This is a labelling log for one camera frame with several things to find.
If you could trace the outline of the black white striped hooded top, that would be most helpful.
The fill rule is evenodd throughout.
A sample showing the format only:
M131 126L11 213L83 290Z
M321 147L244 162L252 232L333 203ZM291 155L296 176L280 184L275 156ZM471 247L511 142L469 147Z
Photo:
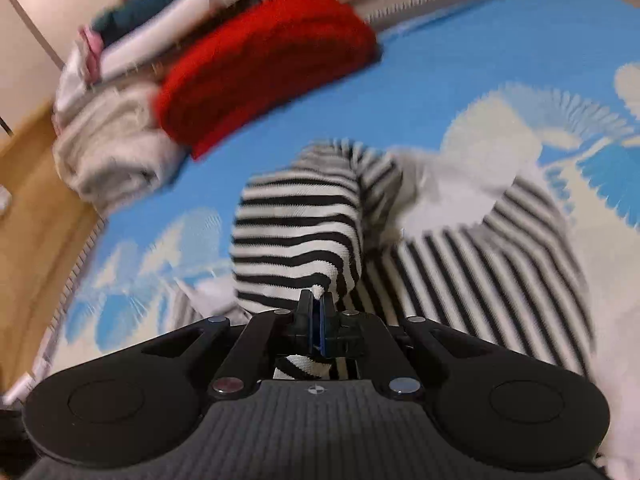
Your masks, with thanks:
M564 214L529 172L489 181L418 151L317 143L246 182L230 256L229 275L180 283L178 304L243 325L307 291L591 372L586 280Z

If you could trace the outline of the blue white patterned bed sheet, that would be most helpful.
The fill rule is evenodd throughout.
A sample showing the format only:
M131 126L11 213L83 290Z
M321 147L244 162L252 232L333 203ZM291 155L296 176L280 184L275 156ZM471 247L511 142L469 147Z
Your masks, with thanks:
M40 376L188 324L230 271L251 174L330 136L412 151L457 191L437 223L477 218L471 185L519 171L563 209L587 271L608 473L639 474L639 11L620 0L435 0L393 13L380 62L269 113L100 223L66 289Z

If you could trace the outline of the red knitted folded blanket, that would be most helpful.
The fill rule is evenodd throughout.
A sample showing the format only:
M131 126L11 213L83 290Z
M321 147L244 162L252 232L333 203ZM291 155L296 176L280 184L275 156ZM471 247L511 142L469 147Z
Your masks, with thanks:
M375 32L338 0L264 0L198 40L154 102L160 128L193 158L273 108L378 57Z

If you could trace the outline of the white folded bedding stack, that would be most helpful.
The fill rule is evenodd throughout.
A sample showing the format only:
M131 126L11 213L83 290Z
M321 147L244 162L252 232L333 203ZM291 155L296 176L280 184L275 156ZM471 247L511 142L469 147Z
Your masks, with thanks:
M101 84L137 70L175 47L198 26L241 0L174 0L110 46L87 27L78 32L63 68L53 104L54 122L73 120Z

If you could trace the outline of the cream folded fleece blanket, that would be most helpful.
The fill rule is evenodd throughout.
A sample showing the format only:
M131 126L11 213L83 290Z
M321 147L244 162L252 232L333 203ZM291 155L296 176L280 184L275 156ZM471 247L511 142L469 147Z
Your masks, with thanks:
M160 128L152 82L109 88L61 129L52 155L61 180L101 214L170 182L186 149Z

